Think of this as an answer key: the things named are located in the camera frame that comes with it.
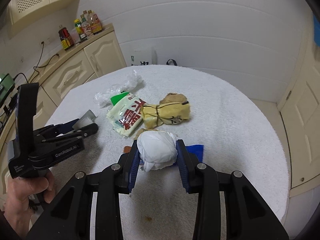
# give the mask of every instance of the doorknob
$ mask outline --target doorknob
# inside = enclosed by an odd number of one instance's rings
[[[94,60],[94,58],[92,56],[90,56],[90,59],[91,59],[92,63],[95,65],[97,72],[99,72],[97,62]]]

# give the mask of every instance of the human hand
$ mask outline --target human hand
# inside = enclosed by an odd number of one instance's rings
[[[44,191],[44,201],[50,203],[55,196],[54,176],[48,171],[45,177],[8,178],[7,201],[4,216],[10,226],[21,237],[25,238],[29,231],[29,222],[34,211],[29,207],[28,195]]]

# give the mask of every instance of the food package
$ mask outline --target food package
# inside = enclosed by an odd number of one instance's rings
[[[145,101],[128,94],[107,113],[113,129],[123,136],[129,136],[142,121],[141,107]]]
[[[159,104],[167,104],[172,102],[178,102],[178,103],[184,103],[187,102],[188,99],[183,94],[177,94],[177,93],[169,93],[165,96],[164,99],[162,99]]]
[[[163,123],[180,123],[190,116],[190,104],[167,103],[162,105],[144,105],[141,108],[141,114],[147,129],[155,128]]]

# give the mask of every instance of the black bag handle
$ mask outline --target black bag handle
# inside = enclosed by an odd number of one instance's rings
[[[169,60],[167,61],[167,65],[169,65],[169,61],[170,61],[170,60],[172,60],[172,62],[173,62],[173,64],[174,64],[175,66],[178,66],[177,63],[176,63],[176,61],[175,61],[174,59],[169,59]]]

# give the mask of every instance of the white towel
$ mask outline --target white towel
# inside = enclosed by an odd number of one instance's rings
[[[165,66],[132,66],[120,69],[71,90],[48,124],[81,117],[88,109],[97,116],[98,133],[85,139],[85,150],[53,168],[58,189],[77,172],[100,172],[116,163],[132,138],[122,138],[106,119],[106,108],[95,104],[97,92],[121,83],[133,69],[144,80],[134,94],[157,104],[169,92],[184,94],[191,119],[178,125],[162,125],[185,145],[203,144],[204,163],[217,171],[240,170],[266,200],[276,216],[285,213],[289,175],[281,143],[261,111],[243,93],[213,75],[197,70]],[[192,239],[197,195],[182,187],[177,166],[138,172],[130,195],[120,194],[125,240]],[[222,214],[222,239],[225,239]]]

